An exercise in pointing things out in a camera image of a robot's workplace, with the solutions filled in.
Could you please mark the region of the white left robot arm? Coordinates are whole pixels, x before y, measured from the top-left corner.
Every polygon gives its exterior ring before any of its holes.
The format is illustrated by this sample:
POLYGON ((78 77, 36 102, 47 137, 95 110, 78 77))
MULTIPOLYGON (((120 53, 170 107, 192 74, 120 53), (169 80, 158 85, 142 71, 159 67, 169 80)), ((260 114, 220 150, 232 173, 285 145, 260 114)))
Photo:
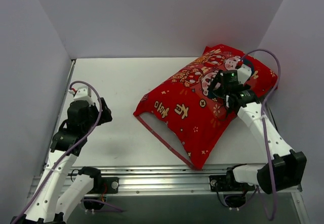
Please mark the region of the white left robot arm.
POLYGON ((96 105, 86 96, 70 104, 67 119, 53 136, 42 178, 27 206, 12 218, 12 223, 66 223, 87 193, 104 190, 101 171, 85 166, 78 171, 72 185, 61 192, 88 135, 96 126, 112 121, 104 98, 100 97, 98 102, 96 105))

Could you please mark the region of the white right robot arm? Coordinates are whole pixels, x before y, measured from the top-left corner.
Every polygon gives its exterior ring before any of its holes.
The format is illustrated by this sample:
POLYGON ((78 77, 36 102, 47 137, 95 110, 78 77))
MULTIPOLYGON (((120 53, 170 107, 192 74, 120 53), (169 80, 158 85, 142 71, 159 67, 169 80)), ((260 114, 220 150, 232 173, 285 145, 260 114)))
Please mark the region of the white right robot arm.
POLYGON ((258 186, 272 194, 301 183, 307 158, 296 152, 278 133, 264 112, 265 106, 249 85, 239 80, 237 70, 218 71, 208 93, 220 98, 228 112, 234 112, 245 123, 259 146, 266 151, 264 165, 237 165, 228 169, 225 184, 231 190, 242 184, 258 186))

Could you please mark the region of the red printed pillowcase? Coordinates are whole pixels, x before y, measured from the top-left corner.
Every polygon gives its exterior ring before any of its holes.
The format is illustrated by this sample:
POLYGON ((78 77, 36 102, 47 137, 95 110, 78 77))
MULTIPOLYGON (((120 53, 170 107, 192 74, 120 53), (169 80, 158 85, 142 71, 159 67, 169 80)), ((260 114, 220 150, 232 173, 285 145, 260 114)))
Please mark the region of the red printed pillowcase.
POLYGON ((251 68, 247 85, 257 97, 265 96, 275 85, 277 75, 259 60, 224 44, 206 47, 202 56, 186 65, 158 87, 145 94, 133 115, 190 168, 202 169, 217 141, 236 117, 220 98, 208 92, 219 70, 251 68), (181 142, 184 154, 144 121, 150 113, 164 122, 181 142))

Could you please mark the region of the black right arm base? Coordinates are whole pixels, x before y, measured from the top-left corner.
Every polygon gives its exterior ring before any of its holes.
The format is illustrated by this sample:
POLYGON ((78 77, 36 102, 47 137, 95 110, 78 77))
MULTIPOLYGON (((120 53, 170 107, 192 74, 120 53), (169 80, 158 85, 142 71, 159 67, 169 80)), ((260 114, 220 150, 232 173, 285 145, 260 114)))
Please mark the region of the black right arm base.
POLYGON ((254 191, 255 187, 246 183, 238 183, 230 180, 226 175, 209 175, 211 192, 244 192, 254 191))

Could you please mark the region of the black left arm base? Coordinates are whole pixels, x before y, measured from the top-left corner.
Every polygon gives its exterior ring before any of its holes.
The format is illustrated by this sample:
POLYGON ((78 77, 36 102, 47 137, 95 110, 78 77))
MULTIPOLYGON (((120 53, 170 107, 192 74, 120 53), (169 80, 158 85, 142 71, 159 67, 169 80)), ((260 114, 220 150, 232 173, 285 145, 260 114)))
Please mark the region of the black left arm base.
POLYGON ((104 177, 98 183, 94 183, 94 187, 90 190, 90 194, 117 194, 119 188, 118 177, 104 177))

